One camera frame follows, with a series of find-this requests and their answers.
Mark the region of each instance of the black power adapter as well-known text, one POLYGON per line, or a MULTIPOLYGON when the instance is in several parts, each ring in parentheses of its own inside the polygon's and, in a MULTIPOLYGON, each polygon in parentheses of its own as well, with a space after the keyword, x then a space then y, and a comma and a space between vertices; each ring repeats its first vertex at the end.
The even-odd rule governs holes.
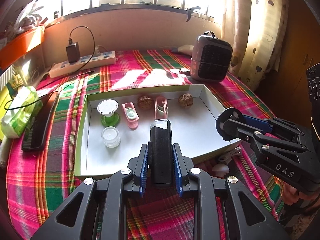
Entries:
POLYGON ((67 56, 69 63, 77 62, 80 59, 80 50, 78 42, 73 43, 72 39, 69 39, 69 45, 66 46, 67 56))

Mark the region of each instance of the green tissue package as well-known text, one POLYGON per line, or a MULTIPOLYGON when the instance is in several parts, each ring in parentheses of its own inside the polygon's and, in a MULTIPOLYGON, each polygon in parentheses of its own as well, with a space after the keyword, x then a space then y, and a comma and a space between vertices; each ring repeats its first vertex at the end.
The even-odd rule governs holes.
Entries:
MULTIPOLYGON (((39 99, 39 96, 34 87, 22 87, 17 96, 12 101, 10 107, 28 105, 39 99)), ((42 108, 42 101, 19 109, 8 110, 1 119, 1 130, 7 138, 19 138, 32 115, 36 115, 42 108)))

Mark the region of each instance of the pink toy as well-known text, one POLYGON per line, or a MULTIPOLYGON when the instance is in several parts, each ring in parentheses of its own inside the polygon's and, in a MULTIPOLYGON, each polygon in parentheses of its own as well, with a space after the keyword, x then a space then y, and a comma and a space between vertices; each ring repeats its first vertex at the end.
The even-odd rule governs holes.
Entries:
POLYGON ((130 129, 136 129, 138 127, 138 114, 136 112, 136 109, 134 108, 134 105, 132 102, 122 104, 122 108, 124 111, 124 114, 127 118, 127 123, 130 129))
POLYGON ((163 96, 159 96, 156 98, 155 119, 167 119, 168 118, 167 103, 168 103, 168 100, 163 96))

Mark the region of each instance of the orange shelf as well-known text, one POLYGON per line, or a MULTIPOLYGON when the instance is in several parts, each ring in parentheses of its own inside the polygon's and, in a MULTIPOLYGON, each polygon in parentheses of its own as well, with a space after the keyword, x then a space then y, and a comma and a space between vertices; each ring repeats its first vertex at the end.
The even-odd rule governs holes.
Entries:
POLYGON ((3 70, 6 69, 43 41, 43 26, 20 34, 0 50, 0 68, 3 70))

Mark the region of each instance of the green base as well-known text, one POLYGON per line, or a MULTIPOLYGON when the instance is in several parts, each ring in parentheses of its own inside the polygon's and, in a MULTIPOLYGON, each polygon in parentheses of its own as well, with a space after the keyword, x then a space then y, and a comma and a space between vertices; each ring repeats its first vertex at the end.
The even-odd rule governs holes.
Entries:
POLYGON ((101 123, 104 127, 116 126, 120 122, 120 116, 118 113, 114 113, 111 117, 102 116, 101 123))

